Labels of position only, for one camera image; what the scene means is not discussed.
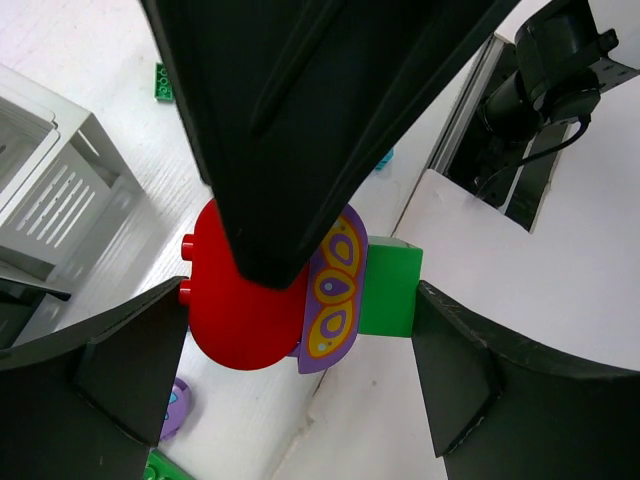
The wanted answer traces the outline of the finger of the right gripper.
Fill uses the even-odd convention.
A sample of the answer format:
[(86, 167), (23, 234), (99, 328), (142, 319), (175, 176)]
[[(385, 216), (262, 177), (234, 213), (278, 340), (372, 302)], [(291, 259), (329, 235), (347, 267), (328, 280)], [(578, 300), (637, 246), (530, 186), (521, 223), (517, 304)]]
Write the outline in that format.
[(240, 273), (289, 286), (511, 1), (142, 5)]

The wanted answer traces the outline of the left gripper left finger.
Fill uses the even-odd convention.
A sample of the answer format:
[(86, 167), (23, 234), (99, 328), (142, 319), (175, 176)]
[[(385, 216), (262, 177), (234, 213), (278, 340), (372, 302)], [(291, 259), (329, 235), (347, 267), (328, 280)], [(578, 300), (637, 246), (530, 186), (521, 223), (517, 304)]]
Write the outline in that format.
[(180, 283), (2, 350), (2, 478), (142, 478), (187, 333)]

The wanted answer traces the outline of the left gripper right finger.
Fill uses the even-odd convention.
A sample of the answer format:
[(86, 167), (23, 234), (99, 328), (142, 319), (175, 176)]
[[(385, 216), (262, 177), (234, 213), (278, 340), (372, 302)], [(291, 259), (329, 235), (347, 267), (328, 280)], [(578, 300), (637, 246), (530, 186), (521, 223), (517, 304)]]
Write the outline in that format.
[(639, 375), (547, 347), (427, 282), (411, 336), (451, 479), (635, 479)]

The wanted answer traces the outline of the purple round lotus lego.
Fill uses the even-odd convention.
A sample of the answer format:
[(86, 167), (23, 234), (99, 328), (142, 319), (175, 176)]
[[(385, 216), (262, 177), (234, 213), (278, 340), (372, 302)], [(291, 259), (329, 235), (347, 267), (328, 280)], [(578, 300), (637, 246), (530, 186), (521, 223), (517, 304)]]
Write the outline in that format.
[(178, 432), (191, 411), (191, 405), (192, 396), (189, 385), (176, 377), (160, 433), (161, 441), (171, 438)]

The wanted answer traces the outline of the red rounded lego piece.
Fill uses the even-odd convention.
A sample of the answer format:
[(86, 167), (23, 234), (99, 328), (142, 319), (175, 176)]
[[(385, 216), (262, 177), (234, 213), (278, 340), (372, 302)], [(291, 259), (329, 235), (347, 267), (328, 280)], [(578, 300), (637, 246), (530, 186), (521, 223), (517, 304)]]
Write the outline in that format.
[(191, 334), (214, 362), (235, 370), (269, 367), (292, 353), (302, 337), (309, 268), (285, 290), (245, 279), (237, 269), (217, 208), (210, 200), (181, 256), (191, 276), (180, 283)]

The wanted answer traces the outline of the green square lego brick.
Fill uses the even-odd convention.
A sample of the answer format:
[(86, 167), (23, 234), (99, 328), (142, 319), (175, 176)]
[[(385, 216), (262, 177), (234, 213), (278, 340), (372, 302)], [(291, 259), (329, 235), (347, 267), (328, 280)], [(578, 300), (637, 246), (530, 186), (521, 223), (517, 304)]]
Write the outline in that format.
[(397, 238), (370, 236), (359, 333), (409, 338), (423, 250)]

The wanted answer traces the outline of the purple butterfly lego tile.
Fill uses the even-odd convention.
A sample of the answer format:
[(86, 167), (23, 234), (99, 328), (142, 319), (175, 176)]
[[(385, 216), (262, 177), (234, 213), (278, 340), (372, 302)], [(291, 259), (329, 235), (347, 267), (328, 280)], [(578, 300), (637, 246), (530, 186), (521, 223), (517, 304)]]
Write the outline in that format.
[(368, 235), (347, 205), (309, 262), (303, 328), (292, 355), (298, 372), (314, 374), (338, 363), (358, 335)]

